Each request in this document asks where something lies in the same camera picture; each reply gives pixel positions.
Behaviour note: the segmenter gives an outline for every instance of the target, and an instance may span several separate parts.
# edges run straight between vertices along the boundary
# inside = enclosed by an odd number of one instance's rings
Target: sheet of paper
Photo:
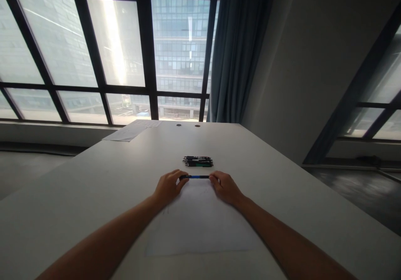
[[[137,119],[134,122],[130,123],[130,125],[135,124],[137,126],[158,127],[160,123],[162,123],[162,120]]]
[[[108,135],[102,140],[129,142],[148,127],[158,127],[160,123],[162,123],[161,120],[137,119],[134,122],[124,126],[122,129],[112,133],[111,135]]]
[[[122,129],[115,131],[111,135],[103,138],[102,140],[112,140],[112,141],[125,141],[129,142],[142,133],[147,127],[144,126],[130,126],[127,125]]]
[[[150,233],[146,256],[254,249],[260,239],[244,217],[217,198],[208,179],[192,179]]]

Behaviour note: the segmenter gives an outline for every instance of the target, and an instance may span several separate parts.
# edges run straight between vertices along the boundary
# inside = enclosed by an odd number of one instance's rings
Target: curtain
[[[272,0],[220,0],[208,121],[240,123]]]

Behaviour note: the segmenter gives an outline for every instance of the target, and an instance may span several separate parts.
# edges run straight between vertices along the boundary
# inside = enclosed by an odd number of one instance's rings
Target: forearm
[[[37,279],[109,279],[161,207],[152,197],[145,199],[90,234]]]
[[[252,200],[243,198],[234,206],[258,232],[291,280],[355,279],[317,246]]]

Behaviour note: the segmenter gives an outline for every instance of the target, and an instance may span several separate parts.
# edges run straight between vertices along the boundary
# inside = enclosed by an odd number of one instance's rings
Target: large window
[[[401,27],[379,61],[343,137],[401,140]]]
[[[219,0],[0,0],[0,120],[206,121]]]

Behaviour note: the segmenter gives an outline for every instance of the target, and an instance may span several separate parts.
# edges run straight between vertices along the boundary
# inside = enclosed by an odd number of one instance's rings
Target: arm
[[[229,174],[215,171],[209,179],[217,196],[234,206],[258,232],[291,280],[356,279],[309,240],[245,197]]]
[[[109,279],[153,217],[181,192],[188,179],[175,183],[183,175],[177,169],[162,176],[152,196],[90,234],[37,280]]]

